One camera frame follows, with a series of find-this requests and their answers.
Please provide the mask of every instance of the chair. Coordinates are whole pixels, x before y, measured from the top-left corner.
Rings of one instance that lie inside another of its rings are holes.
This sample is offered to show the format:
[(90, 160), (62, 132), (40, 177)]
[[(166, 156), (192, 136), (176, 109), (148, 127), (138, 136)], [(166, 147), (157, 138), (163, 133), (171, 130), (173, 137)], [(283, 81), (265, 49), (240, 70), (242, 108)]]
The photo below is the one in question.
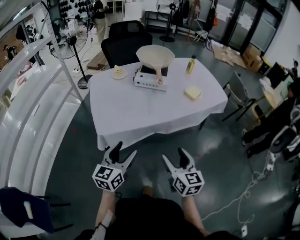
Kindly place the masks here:
[(240, 76), (237, 72), (234, 71), (229, 82), (225, 85), (223, 89), (228, 89), (228, 99), (232, 95), (234, 101), (238, 105), (238, 109), (225, 117), (222, 121), (227, 120), (234, 114), (236, 114), (239, 110), (244, 110), (243, 113), (236, 119), (236, 121), (240, 120), (240, 118), (247, 112), (247, 110), (255, 103), (254, 98), (249, 98), (247, 90), (245, 89)]
[[(24, 202), (30, 203), (33, 218), (29, 218), (30, 214), (27, 213)], [(2, 213), (18, 227), (23, 227), (25, 223), (30, 222), (48, 233), (54, 233), (73, 226), (73, 224), (69, 224), (54, 229), (52, 223), (51, 207), (69, 206), (70, 203), (49, 204), (49, 202), (29, 193), (24, 193), (15, 187), (0, 189), (0, 205)]]
[(102, 51), (110, 68), (139, 62), (136, 55), (142, 46), (152, 44), (152, 35), (144, 32), (127, 38), (107, 38), (101, 43)]
[(144, 33), (145, 28), (140, 21), (124, 21), (113, 23), (109, 29), (109, 38), (127, 38)]

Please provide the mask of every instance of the white cable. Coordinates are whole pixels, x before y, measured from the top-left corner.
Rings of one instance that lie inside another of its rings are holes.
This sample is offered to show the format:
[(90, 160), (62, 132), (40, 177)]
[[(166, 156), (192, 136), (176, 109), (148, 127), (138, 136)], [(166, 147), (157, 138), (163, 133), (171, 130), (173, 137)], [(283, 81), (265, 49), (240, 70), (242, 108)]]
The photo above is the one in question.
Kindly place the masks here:
[(237, 212), (238, 222), (240, 224), (243, 224), (243, 226), (245, 226), (246, 224), (251, 223), (254, 220), (254, 218), (255, 218), (254, 214), (252, 214), (246, 221), (241, 221), (240, 220), (240, 204), (241, 204), (241, 202), (242, 202), (242, 200), (243, 200), (244, 197), (245, 198), (249, 198), (250, 197), (250, 191), (249, 190), (251, 188), (253, 188), (256, 184), (258, 184), (261, 180), (263, 180), (265, 177), (267, 177), (267, 174), (265, 174), (265, 172), (266, 172), (266, 169), (267, 169), (267, 165), (270, 162), (270, 159), (271, 159), (271, 153), (270, 153), (270, 151), (268, 151), (267, 157), (266, 157), (266, 163), (265, 163), (265, 166), (263, 168), (263, 171), (262, 172), (253, 172), (253, 174), (252, 174), (252, 180), (247, 185), (245, 191), (238, 198), (233, 199), (228, 205), (222, 207), (218, 211), (212, 212), (209, 215), (207, 215), (205, 218), (202, 219), (202, 221), (206, 220), (207, 218), (209, 218), (210, 216), (212, 216), (214, 214), (217, 214), (217, 213), (221, 212), (222, 210), (224, 210), (226, 208), (229, 208), (234, 202), (239, 201), (238, 212)]

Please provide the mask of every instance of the bag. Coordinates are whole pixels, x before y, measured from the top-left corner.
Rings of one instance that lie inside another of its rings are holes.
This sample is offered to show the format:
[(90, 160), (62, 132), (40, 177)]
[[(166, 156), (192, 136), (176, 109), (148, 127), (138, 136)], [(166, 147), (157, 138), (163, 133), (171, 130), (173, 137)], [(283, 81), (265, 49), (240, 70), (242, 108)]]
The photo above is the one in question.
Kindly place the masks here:
[(216, 27), (216, 26), (218, 25), (217, 14), (215, 14), (215, 18), (214, 18), (214, 21), (213, 21), (212, 25), (213, 25), (214, 27)]

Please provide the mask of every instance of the dark blue chair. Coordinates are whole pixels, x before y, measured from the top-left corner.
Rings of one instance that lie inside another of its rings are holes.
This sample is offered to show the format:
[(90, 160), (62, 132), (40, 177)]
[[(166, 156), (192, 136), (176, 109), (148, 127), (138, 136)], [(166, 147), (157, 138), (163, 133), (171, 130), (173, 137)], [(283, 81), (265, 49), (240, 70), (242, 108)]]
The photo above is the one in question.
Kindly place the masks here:
[[(23, 227), (30, 222), (48, 233), (54, 233), (73, 226), (73, 224), (54, 229), (51, 215), (51, 207), (69, 206), (66, 204), (50, 204), (37, 196), (24, 193), (15, 187), (0, 189), (0, 206), (3, 214), (16, 226)], [(29, 202), (33, 219), (28, 217), (24, 202)]]

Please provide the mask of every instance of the standing fan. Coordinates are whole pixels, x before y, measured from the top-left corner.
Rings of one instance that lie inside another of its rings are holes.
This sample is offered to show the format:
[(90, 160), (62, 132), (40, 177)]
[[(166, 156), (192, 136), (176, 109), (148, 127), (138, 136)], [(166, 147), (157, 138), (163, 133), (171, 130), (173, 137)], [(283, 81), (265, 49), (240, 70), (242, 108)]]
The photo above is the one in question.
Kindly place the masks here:
[[(83, 49), (88, 39), (87, 26), (82, 20), (74, 19), (73, 24), (70, 24), (69, 28), (60, 29), (59, 33), (55, 33), (55, 36), (59, 43), (59, 48), (63, 59), (69, 59), (76, 56), (78, 65), (83, 75), (83, 77), (79, 79), (77, 85), (80, 89), (86, 89), (88, 81), (92, 77), (92, 75), (84, 74), (78, 57), (78, 52)], [(58, 58), (52, 44), (49, 45), (49, 50), (52, 56)]]
[[(159, 39), (164, 42), (168, 42), (168, 43), (174, 42), (174, 38), (169, 36), (169, 32), (170, 32), (170, 28), (172, 26), (173, 13), (179, 7), (179, 4), (180, 4), (179, 1), (176, 2), (176, 1), (172, 1), (172, 0), (157, 0), (157, 2), (156, 2), (157, 12), (163, 18), (168, 19), (166, 35), (159, 37)], [(165, 15), (162, 13), (169, 13), (168, 18), (166, 18)]]

